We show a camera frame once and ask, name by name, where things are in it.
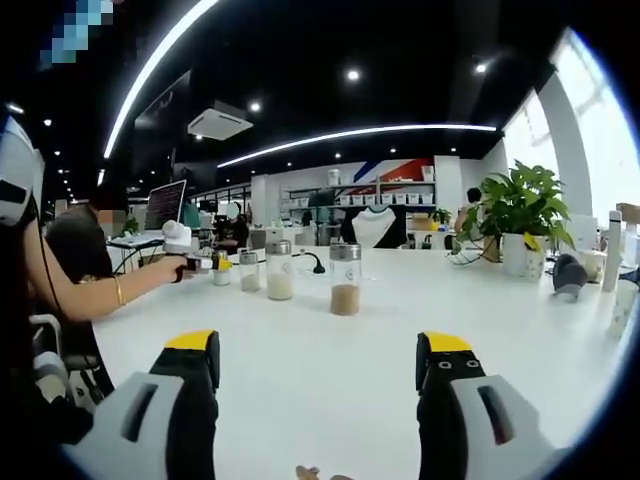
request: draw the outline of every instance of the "recessed ceiling spotlight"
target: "recessed ceiling spotlight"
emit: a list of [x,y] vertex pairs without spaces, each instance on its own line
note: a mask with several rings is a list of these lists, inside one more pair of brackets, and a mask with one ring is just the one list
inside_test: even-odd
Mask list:
[[357,82],[360,80],[360,72],[358,70],[351,69],[347,72],[347,78],[350,82]]

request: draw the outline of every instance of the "woman's arm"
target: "woman's arm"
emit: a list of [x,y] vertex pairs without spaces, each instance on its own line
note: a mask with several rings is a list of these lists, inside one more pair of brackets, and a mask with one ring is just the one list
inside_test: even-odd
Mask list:
[[[46,240],[40,238],[38,225],[33,221],[27,226],[24,234],[25,261],[29,281],[40,298],[46,300],[52,308],[57,309],[42,258],[41,241],[51,283],[65,316],[72,321],[91,321],[105,317],[120,308],[118,288],[113,278],[80,285],[71,283]],[[175,281],[176,269],[186,266],[186,263],[183,257],[165,257],[159,262],[118,277],[123,301],[131,302],[161,285]]]

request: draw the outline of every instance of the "air conditioning unit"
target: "air conditioning unit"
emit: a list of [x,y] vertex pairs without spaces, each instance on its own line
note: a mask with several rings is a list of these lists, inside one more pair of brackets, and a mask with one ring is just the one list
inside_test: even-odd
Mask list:
[[251,127],[253,123],[244,119],[242,110],[216,101],[213,108],[206,109],[189,123],[187,131],[191,135],[226,140]]

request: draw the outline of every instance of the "curved led light strip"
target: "curved led light strip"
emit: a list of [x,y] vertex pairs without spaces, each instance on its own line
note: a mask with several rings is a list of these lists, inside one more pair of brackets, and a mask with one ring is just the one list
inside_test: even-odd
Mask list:
[[297,142],[285,143],[276,147],[260,150],[259,152],[250,153],[243,157],[238,157],[228,162],[221,163],[218,168],[228,167],[236,163],[249,160],[250,158],[261,157],[269,153],[278,152],[280,150],[286,150],[288,148],[299,147],[300,145],[307,145],[309,143],[322,142],[324,140],[332,140],[334,138],[354,137],[356,135],[367,135],[369,133],[381,133],[381,132],[398,132],[403,130],[473,130],[477,132],[495,132],[495,127],[485,127],[482,125],[457,125],[447,123],[428,123],[424,125],[393,125],[389,127],[374,127],[363,128],[360,130],[350,130],[348,132],[330,133],[328,135],[321,135],[319,137],[307,138],[305,140],[298,140]]
[[109,136],[109,141],[107,142],[107,147],[104,150],[104,158],[109,158],[111,156],[111,152],[113,151],[113,147],[118,140],[118,135],[122,130],[122,126],[124,125],[124,121],[129,115],[131,111],[131,107],[133,107],[138,94],[144,87],[144,84],[147,83],[147,80],[156,69],[162,58],[167,54],[167,52],[173,47],[173,45],[178,41],[178,39],[193,25],[202,15],[207,13],[207,11],[213,7],[219,0],[200,0],[191,10],[189,10],[184,17],[171,29],[171,31],[167,34],[166,37],[160,42],[158,48],[153,52],[147,63],[145,63],[144,67],[138,74],[138,78],[134,82],[131,90],[127,94],[127,97],[120,107],[120,112],[118,113],[118,117],[116,118],[116,122],[111,129],[111,135]]

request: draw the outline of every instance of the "potted plant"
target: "potted plant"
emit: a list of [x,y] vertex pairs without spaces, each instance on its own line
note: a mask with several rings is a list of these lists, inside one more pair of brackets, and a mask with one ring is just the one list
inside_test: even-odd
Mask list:
[[436,208],[429,217],[432,220],[431,229],[438,230],[438,225],[449,225],[451,212],[446,208]]
[[[563,225],[569,212],[560,198],[562,182],[551,170],[540,165],[530,168],[516,160],[508,176],[492,176],[497,179],[483,180],[483,199],[468,210],[459,240],[469,239],[475,229],[485,238],[502,237],[504,271],[514,276],[527,274],[532,258],[528,252],[537,250],[535,243],[540,247],[534,255],[539,263],[544,261],[545,239],[552,245],[564,242],[575,248]],[[525,234],[535,241],[525,244]]]

